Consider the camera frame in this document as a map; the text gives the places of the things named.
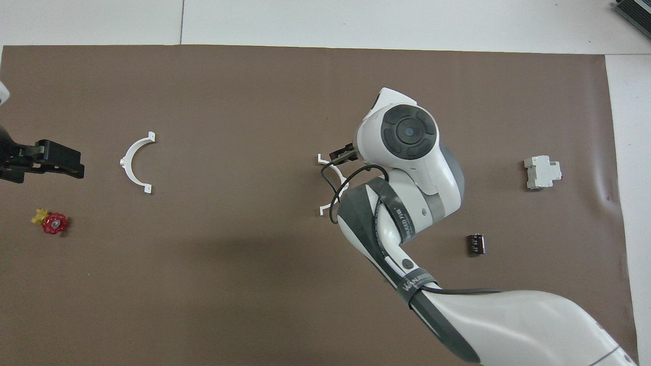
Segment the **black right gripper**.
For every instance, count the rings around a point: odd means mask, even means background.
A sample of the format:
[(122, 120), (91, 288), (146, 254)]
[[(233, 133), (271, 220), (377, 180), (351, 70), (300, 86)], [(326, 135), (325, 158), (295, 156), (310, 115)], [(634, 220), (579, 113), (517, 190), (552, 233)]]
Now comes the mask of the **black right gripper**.
[(344, 148), (329, 153), (329, 157), (333, 164), (344, 164), (349, 161), (355, 161), (359, 158), (353, 144), (347, 144)]

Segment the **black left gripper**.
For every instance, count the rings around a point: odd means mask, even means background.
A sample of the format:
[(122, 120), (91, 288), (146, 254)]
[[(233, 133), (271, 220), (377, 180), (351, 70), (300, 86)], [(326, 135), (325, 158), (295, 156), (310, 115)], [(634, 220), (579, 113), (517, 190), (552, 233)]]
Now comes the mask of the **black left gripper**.
[(49, 173), (63, 174), (76, 179), (84, 177), (81, 153), (51, 140), (37, 141), (36, 146), (16, 143), (1, 127), (1, 179), (23, 183), (26, 173), (39, 173), (35, 162), (47, 164)]

